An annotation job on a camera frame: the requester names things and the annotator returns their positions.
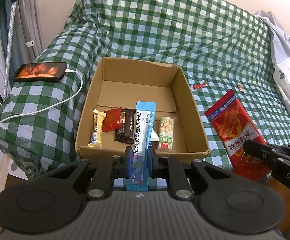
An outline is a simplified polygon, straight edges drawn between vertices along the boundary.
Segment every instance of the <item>red snack bag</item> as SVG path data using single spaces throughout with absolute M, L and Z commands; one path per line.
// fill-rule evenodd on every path
M 231 160 L 234 173 L 251 180 L 265 176 L 270 169 L 262 160 L 244 153 L 243 143 L 251 139 L 266 144 L 233 90 L 205 112 Z
M 116 130 L 121 127 L 121 112 L 121 107 L 104 112 L 106 113 L 106 117 L 103 121 L 103 132 Z

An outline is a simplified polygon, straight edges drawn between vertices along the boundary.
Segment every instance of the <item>white tag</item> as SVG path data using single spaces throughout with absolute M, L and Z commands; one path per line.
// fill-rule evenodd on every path
M 146 136 L 149 125 L 150 111 L 136 112 L 136 130 L 134 155 L 145 156 L 146 152 Z
M 29 41 L 29 42 L 26 42 L 26 46 L 27 47 L 32 47 L 35 45 L 35 42 L 34 41 Z
M 238 149 L 242 148 L 245 141 L 253 140 L 256 137 L 258 137 L 258 133 L 248 122 L 239 136 L 224 142 L 228 156 L 231 157 Z

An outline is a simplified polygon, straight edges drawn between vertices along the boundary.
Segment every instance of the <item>black phone case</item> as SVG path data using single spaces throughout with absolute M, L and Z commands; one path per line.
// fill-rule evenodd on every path
M 40 65 L 40 64 L 45 64 L 45 65 L 57 65 L 58 70 L 55 73 L 55 77 L 30 77 L 30 78 L 18 78 L 19 73 L 21 70 L 26 66 L 26 65 Z M 65 75 L 65 70 L 67 69 L 67 63 L 66 62 L 41 62 L 41 63 L 26 63 L 22 64 L 15 72 L 13 76 L 13 81 L 14 82 L 33 82 L 33 81 L 48 81 L 48 82 L 60 82 L 60 80 L 64 77 Z

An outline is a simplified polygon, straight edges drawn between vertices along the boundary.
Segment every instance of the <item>snack package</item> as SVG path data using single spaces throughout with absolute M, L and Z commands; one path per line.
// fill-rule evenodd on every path
M 103 120 L 106 114 L 94 109 L 94 131 L 91 138 L 91 143 L 88 144 L 89 147 L 102 147 L 102 126 Z
M 134 115 L 133 109 L 122 109 L 120 127 L 116 130 L 115 141 L 133 144 L 134 143 Z
M 159 125 L 159 143 L 157 150 L 172 152 L 174 133 L 174 118 L 162 117 Z
M 119 129 L 121 127 L 122 108 L 110 109 L 105 111 L 106 117 L 103 122 L 103 132 Z
M 229 90 L 208 109 L 205 116 L 221 138 L 234 173 L 258 180 L 270 171 L 262 160 L 244 153 L 243 144 L 248 139 L 263 144 L 266 142 L 233 90 Z
M 152 133 L 156 104 L 136 103 L 136 131 L 132 173 L 126 186 L 128 191 L 148 191 L 148 147 Z

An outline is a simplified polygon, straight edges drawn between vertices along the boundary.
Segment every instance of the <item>yellow snack wrapper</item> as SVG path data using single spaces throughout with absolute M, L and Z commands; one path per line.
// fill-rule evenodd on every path
M 91 138 L 91 143 L 88 144 L 89 147 L 102 147 L 102 129 L 103 120 L 106 117 L 106 113 L 94 109 L 94 131 Z

